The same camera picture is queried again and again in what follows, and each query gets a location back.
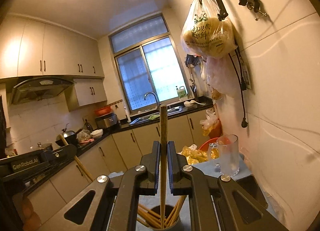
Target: window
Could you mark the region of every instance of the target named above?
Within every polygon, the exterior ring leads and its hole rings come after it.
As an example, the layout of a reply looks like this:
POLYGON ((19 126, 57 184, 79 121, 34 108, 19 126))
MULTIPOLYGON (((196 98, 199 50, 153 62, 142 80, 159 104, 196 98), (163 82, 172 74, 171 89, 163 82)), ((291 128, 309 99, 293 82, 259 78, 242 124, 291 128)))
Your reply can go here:
POLYGON ((162 16, 111 36, 116 65, 130 112, 154 108, 159 101, 179 101, 176 87, 186 88, 171 36, 162 16))

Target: window frame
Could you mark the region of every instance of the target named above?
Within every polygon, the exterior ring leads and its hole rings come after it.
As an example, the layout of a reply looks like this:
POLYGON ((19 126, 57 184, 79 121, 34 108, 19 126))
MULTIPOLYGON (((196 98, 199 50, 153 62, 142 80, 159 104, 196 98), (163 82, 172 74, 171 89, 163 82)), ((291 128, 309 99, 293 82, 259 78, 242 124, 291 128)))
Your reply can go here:
MULTIPOLYGON (((148 45, 148 44, 154 43, 154 42, 156 42, 156 41, 165 39, 165 38, 169 38, 169 39, 170 39, 171 45, 172 45, 172 47, 173 47, 174 53, 175 53, 175 55, 176 55, 176 58, 177 58, 177 61, 178 61, 178 64, 179 64, 179 67, 180 67, 180 70, 181 70, 181 73, 182 73, 182 77, 183 77, 184 83, 185 83, 185 85, 186 85, 187 95, 188 95, 188 97, 191 97, 191 90, 190 90, 190 87, 189 87, 189 85, 188 85, 188 80, 187 80, 185 71, 184 71, 184 69, 183 69, 182 62, 181 62, 179 53, 178 53, 178 51, 177 51, 177 48, 176 48, 176 46, 175 46, 175 43, 174 43, 173 38, 172 38, 172 36, 171 36, 171 33, 170 33, 170 31, 169 31, 168 25, 167 25, 167 23, 166 23, 163 15, 162 15, 162 13, 157 14, 157 15, 153 15, 153 16, 150 16, 150 17, 147 17, 146 19, 142 19, 142 20, 139 20, 139 21, 137 21, 137 22, 134 22, 134 23, 130 24, 129 26, 124 27, 124 28, 122 28, 121 30, 118 30, 118 31, 116 31, 115 33, 112 33, 112 34, 109 35, 109 42, 110 42, 111 50, 112 50, 112 52, 113 52, 113 58, 114 58, 114 61, 115 61, 115 64, 116 64, 116 70, 117 70, 116 72, 117 72, 117 74, 118 74, 118 78, 119 78, 120 84, 121 84, 121 91, 122 91, 122 93, 123 93, 123 96, 124 96, 125 101, 126 101, 126 103, 127 103, 127 108, 128 108, 128 110, 129 110, 131 116, 137 114, 138 111, 150 111, 150 110, 152 110, 152 109, 155 109, 156 103, 150 104, 150 105, 147 105, 147 106, 143 106, 143 107, 141 107, 141 108, 132 110, 131 105, 130 105, 130 102, 129 102, 129 98, 128 98, 128 96, 127 96, 127 92, 126 92, 125 87, 124 87, 124 82, 123 82, 123 79, 122 79, 122 76, 121 76, 121 73, 120 73, 119 64, 118 64, 118 60, 117 60, 117 59, 120 58, 120 57, 122 57, 122 56, 124 56, 125 54, 128 54, 128 53, 130 53, 130 52, 132 52, 132 51, 135 51, 135 50, 138 50, 138 49, 139 49, 140 52, 141 52, 143 61, 144 61, 144 65, 145 65, 145 68, 146 68, 146 71, 147 71, 147 74, 148 74, 148 78, 149 78, 149 82, 150 82, 151 87, 152 87, 152 91, 158 96, 158 94, 157 94, 157 92, 156 92, 156 89, 155 89, 155 85, 154 85, 154 83, 153 83, 153 80, 152 80, 152 77, 151 77, 151 74, 150 74, 150 70, 149 70, 149 67, 148 67, 148 63, 147 63, 147 60, 146 60, 146 57, 145 57, 145 54, 144 54, 144 51, 143 51, 143 48, 142 48, 142 47, 143 47, 143 46, 146 46, 146 45, 148 45), (150 19, 159 17, 159 16, 162 17, 162 19, 163 19, 163 21, 164 21, 164 24, 165 24, 168 32, 162 33, 162 34, 160 34, 160 35, 157 35, 157 36, 154 36, 154 37, 151 37, 151 38, 147 38, 147 39, 145 39, 145 40, 143 40, 143 41, 140 41, 140 42, 138 42, 138 43, 136 43, 136 44, 133 44, 133 45, 131 45, 131 46, 128 46, 128 47, 126 47, 125 49, 122 49, 122 50, 114 53, 113 45, 112 45, 112 40, 111 40, 111 37, 112 37, 113 35, 115 35, 115 34, 117 34, 117 33, 120 33, 121 31, 126 30, 126 29, 128 29, 128 28, 130 28, 130 27, 132 27, 132 26, 134 26, 134 25, 137 25, 137 24, 139 24, 139 23, 143 23, 144 21, 147 21, 147 20, 150 20, 150 19)), ((175 97, 175 98, 171 98, 171 99, 168 99, 168 100, 165 100, 165 101, 161 101, 161 104, 167 104, 167 105, 169 105, 169 104, 173 104, 173 103, 176 103, 176 102, 179 102, 179 97, 175 97)))

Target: metal bolt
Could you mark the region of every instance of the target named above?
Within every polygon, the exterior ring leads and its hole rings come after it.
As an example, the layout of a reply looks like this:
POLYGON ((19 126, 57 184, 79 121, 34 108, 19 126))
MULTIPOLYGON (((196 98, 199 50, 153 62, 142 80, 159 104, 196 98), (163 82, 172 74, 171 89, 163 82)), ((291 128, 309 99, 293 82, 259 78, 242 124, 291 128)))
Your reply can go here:
POLYGON ((145 168, 146 168, 146 167, 145 167, 144 165, 138 165, 138 166, 136 166, 136 171, 141 172, 141 171, 144 171, 145 168))
POLYGON ((230 176, 228 176, 228 175, 224 175, 224 174, 221 175, 221 180, 224 181, 224 182, 228 182, 228 181, 230 181, 230 179, 231 179, 231 178, 230 178, 230 176))
POLYGON ((185 166, 183 166, 183 168, 182 168, 184 171, 191 171, 192 170, 192 166, 190 166, 190 165, 185 165, 185 166))
POLYGON ((108 180, 108 177, 106 175, 101 175, 101 176, 97 177, 97 180, 99 183, 104 183, 108 180))

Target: tiled wall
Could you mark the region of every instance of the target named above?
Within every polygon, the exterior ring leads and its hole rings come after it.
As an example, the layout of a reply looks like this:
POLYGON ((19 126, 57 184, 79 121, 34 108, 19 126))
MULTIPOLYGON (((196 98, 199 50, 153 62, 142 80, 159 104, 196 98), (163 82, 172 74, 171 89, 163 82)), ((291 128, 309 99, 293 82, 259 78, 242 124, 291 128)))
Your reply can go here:
MULTIPOLYGON (((190 73, 184 64, 186 53, 183 51, 181 44, 180 44, 181 27, 180 27, 179 21, 175 15, 174 11, 171 8, 168 8, 168 7, 164 8, 162 10, 162 13, 163 13, 164 19, 168 25, 169 31, 172 35, 175 46, 177 48, 179 58, 182 62, 182 66, 183 66, 184 72, 185 72, 187 80, 188 80, 187 83, 191 84, 191 82, 189 81, 189 79, 191 78, 190 73)), ((114 67, 114 64, 113 64, 113 60, 112 60, 113 54, 111 51, 108 36, 105 36, 98 41, 98 47, 99 47, 103 72, 105 75, 103 84, 104 84, 105 91, 107 94, 108 103, 112 103, 112 102, 117 101, 119 99, 124 99, 122 97, 121 85, 120 85, 120 82, 117 78, 116 68, 114 67)), ((200 74, 200 70, 197 68, 193 71, 193 73, 200 74)), ((198 81, 196 76, 195 76, 195 81, 196 81, 198 96, 202 96, 202 95, 206 94, 207 88, 206 88, 205 84, 202 81, 198 81)), ((113 107, 113 110, 117 114, 118 119, 123 119, 123 118, 125 118, 124 103, 120 103, 118 106, 119 106, 119 109, 115 110, 113 107)))
MULTIPOLYGON (((182 27, 192 0, 169 0, 182 27)), ((244 92, 217 102, 224 133, 239 136, 258 182, 289 230, 305 231, 320 210, 320 17, 308 0, 261 0, 268 18, 223 0, 248 62, 244 92)))
POLYGON ((95 109, 95 105, 88 105, 69 112, 63 93, 51 99, 9 105, 8 150, 17 149, 18 154, 23 154, 32 151, 30 147, 37 147, 38 142, 56 145, 56 137, 66 124, 69 123, 68 130, 77 131, 84 124, 83 118, 89 118, 95 128, 95 109))

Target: clear glass beer mug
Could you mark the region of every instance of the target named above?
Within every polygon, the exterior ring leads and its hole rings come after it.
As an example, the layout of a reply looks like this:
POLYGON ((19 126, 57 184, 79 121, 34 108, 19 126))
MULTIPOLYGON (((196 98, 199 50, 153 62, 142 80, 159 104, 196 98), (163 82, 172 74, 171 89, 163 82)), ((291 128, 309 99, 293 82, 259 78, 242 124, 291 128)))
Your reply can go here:
POLYGON ((209 144, 207 151, 210 159, 211 150, 217 148, 219 152, 220 172, 233 177, 239 172, 239 144, 238 136, 234 134, 223 135, 216 143, 209 144))

